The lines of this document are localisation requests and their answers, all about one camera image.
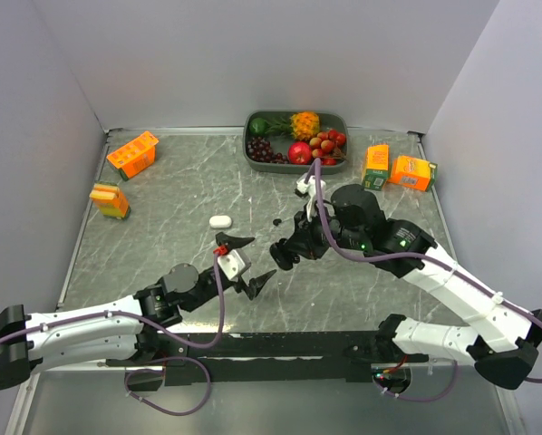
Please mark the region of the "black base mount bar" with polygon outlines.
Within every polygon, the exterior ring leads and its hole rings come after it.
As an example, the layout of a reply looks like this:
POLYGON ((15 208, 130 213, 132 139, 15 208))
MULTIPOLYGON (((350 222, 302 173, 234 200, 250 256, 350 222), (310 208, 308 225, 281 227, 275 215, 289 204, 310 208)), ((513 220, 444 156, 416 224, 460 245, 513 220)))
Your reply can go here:
POLYGON ((372 369, 386 364, 425 363, 423 354, 405 355, 375 331, 225 333, 218 344, 196 349, 167 337, 141 362, 108 360, 110 367, 136 366, 169 357, 167 386, 204 382, 206 375, 190 359, 204 364, 213 382, 308 381, 340 379, 370 382, 372 369))

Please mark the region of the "red apple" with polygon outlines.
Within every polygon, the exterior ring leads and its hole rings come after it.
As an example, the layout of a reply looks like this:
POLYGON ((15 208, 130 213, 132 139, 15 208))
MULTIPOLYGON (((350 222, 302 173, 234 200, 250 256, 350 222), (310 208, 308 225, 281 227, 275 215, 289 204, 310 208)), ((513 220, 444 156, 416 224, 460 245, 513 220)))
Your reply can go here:
POLYGON ((313 155, 310 146, 304 141, 298 141, 291 145, 287 152, 288 160, 294 165, 307 165, 313 155))

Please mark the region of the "dark grape bunch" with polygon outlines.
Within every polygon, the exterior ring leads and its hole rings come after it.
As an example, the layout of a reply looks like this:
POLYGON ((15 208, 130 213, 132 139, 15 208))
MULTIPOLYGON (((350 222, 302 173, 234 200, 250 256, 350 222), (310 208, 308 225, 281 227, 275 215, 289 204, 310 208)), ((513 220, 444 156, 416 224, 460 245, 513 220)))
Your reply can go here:
POLYGON ((255 137, 247 142, 247 156, 256 162, 286 164, 288 157, 282 153, 275 152, 270 141, 263 137, 255 137))

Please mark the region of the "orange carton far right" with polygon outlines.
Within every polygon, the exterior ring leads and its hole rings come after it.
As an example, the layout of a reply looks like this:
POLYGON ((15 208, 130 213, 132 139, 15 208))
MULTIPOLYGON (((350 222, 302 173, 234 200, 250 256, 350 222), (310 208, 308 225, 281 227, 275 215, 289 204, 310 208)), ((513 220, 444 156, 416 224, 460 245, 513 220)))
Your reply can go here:
POLYGON ((430 191, 437 179, 437 172, 436 163, 400 155, 392 163, 388 181, 408 189, 430 191))

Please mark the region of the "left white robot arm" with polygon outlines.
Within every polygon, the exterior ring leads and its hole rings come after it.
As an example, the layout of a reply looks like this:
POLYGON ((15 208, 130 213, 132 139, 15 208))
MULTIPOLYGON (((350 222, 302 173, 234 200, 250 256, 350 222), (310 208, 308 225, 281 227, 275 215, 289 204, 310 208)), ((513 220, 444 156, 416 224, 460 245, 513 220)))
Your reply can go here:
POLYGON ((74 363, 152 363, 160 353, 159 334, 171 337, 168 329, 181 323, 183 313, 213 299, 223 304, 227 289, 258 297, 275 271, 244 280, 251 262, 243 249, 252 241, 218 233, 211 267, 175 265, 156 283, 106 304, 49 314, 28 314, 21 304, 6 307, 0 313, 0 391, 74 363))

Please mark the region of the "orange juice carton far left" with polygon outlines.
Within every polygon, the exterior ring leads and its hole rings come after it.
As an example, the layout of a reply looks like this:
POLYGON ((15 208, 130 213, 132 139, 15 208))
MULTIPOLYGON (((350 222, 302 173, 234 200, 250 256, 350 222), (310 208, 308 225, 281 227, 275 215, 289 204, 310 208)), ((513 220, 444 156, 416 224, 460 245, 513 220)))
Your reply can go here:
POLYGON ((111 151, 106 159, 120 177, 127 181, 154 164, 158 144, 159 139, 154 134, 144 131, 137 138, 111 151))

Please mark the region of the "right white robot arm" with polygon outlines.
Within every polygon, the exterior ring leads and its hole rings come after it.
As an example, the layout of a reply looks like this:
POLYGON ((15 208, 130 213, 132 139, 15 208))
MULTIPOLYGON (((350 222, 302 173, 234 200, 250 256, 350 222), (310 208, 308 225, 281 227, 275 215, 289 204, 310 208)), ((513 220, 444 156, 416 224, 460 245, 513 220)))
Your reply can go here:
POLYGON ((375 195, 358 184, 337 189, 330 200, 313 178, 297 181, 306 198, 294 216, 294 232, 270 247, 283 270, 301 259, 318 260, 328 249, 369 263, 420 288, 448 307, 464 326, 416 321, 391 314, 381 322, 377 351, 387 361, 422 354, 472 366, 507 390, 528 381, 542 343, 542 310, 520 308, 482 282, 411 221, 386 217, 375 195))

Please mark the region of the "white earbud charging case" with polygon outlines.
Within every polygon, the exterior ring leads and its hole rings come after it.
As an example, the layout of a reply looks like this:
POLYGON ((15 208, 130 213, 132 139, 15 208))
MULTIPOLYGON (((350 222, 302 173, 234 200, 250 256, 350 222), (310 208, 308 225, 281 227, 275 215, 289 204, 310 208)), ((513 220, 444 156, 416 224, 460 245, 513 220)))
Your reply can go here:
POLYGON ((215 215, 208 220, 208 224, 213 229, 226 229, 233 225, 233 220, 228 215, 215 215))

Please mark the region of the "green yellow carton right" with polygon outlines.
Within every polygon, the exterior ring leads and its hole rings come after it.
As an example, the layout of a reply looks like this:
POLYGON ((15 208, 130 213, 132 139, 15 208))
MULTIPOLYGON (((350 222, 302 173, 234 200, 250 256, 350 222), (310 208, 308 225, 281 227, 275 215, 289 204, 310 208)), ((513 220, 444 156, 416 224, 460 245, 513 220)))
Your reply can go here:
POLYGON ((366 189, 381 191, 390 177, 389 145, 370 146, 364 156, 362 184, 366 189))

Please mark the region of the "yellow orange carton left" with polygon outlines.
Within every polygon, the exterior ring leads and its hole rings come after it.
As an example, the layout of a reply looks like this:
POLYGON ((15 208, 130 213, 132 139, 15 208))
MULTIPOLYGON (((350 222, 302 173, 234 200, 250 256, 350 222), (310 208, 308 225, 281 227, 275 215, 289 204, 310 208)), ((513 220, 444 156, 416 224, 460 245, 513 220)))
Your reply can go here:
POLYGON ((107 218, 123 220, 130 215, 130 203, 117 185, 95 183, 89 197, 97 209, 107 218))

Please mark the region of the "orange pineapple toy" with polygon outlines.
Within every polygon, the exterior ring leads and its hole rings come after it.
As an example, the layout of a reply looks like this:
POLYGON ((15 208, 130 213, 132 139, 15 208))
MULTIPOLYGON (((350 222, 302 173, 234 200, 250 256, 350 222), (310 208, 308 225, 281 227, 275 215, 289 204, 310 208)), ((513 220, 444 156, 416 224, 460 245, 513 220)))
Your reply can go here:
POLYGON ((320 132, 320 117, 313 111, 300 111, 288 117, 274 118, 267 123, 269 135, 288 135, 295 140, 307 141, 320 132))

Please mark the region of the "grey fruit tray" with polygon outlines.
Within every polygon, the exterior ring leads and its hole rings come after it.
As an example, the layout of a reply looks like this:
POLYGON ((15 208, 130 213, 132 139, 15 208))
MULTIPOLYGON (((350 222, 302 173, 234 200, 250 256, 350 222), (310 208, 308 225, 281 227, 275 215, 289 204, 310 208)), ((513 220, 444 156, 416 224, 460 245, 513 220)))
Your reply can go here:
MULTIPOLYGON (((268 173, 302 174, 310 168, 311 163, 313 162, 314 158, 312 158, 311 161, 307 165, 294 165, 294 164, 291 164, 290 162, 286 164, 261 163, 261 162, 253 161, 247 156, 247 151, 246 151, 247 142, 256 137, 250 133, 249 128, 248 128, 248 124, 250 123, 252 119, 259 117, 269 122, 273 120, 274 118, 288 117, 297 112, 300 112, 300 111, 278 111, 278 110, 254 111, 253 113, 247 116, 247 121, 245 123, 244 134, 243 134, 243 154, 245 156, 245 159, 247 160, 248 165, 252 169, 256 171, 268 172, 268 173)), ((344 119, 337 114, 334 114, 331 112, 321 112, 321 111, 313 111, 313 112, 317 113, 320 117, 320 122, 321 122, 320 131, 329 131, 330 129, 335 129, 337 131, 344 133, 347 136, 347 144, 344 146, 344 151, 347 157, 346 161, 344 161, 343 163, 336 164, 334 166, 327 166, 322 163, 322 165, 324 166, 324 172, 328 175, 333 175, 338 172, 341 172, 344 169, 346 169, 348 166, 349 140, 348 140, 347 125, 344 119)), ((273 148, 275 152, 282 153, 286 156, 291 145, 295 142, 300 141, 300 140, 295 140, 288 135, 269 135, 266 133, 264 136, 259 136, 259 137, 263 137, 269 140, 271 147, 273 148)))

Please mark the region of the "red lychee bunch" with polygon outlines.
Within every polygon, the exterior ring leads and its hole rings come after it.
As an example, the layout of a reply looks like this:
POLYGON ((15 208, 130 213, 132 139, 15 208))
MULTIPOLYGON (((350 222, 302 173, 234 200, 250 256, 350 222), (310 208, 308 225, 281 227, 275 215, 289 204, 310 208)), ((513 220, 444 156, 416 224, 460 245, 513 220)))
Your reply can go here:
POLYGON ((324 165, 334 166, 347 159, 344 151, 347 136, 338 130, 320 131, 309 140, 308 144, 312 157, 320 159, 324 165))

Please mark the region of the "green lime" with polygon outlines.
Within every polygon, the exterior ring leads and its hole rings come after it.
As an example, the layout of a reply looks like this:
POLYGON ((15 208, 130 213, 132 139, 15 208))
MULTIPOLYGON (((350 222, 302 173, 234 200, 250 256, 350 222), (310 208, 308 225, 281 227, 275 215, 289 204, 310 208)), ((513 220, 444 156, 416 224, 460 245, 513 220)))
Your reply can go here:
POLYGON ((263 118, 254 118, 248 124, 249 131, 254 136, 264 136, 267 130, 267 121, 263 118))

